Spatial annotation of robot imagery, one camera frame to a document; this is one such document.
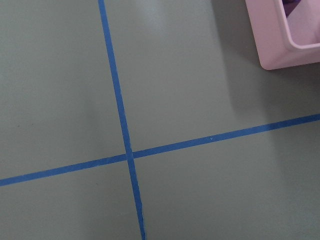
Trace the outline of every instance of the gray floor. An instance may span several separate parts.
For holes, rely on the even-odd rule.
[[[320,113],[244,1],[106,0],[131,146]],[[96,0],[0,0],[0,179],[125,153]],[[320,122],[135,160],[148,240],[318,240]],[[139,240],[126,162],[0,187],[0,239]]]

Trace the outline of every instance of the dark purple object in container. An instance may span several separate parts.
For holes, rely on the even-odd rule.
[[[282,0],[285,15],[288,17],[289,14],[296,8],[301,0]]]

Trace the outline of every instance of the pink box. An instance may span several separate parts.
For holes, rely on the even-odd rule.
[[[320,0],[301,0],[286,17],[282,0],[245,0],[261,66],[320,62]]]

